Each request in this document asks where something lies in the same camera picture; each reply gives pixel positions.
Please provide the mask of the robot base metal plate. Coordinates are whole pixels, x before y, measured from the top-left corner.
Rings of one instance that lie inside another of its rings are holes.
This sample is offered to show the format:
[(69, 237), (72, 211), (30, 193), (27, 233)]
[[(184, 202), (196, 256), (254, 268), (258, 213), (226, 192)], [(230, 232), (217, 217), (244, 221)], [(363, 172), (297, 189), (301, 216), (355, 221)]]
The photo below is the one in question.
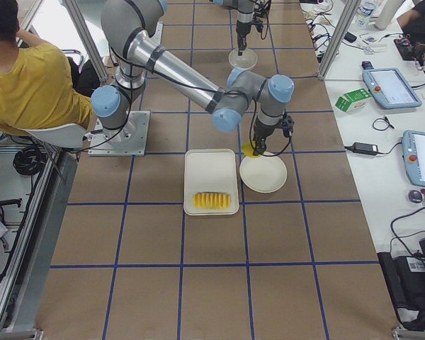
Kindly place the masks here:
[(92, 157), (124, 157), (144, 156), (147, 145), (150, 112), (130, 111), (127, 125), (118, 133), (103, 128), (99, 118), (96, 119), (95, 130), (89, 149)]

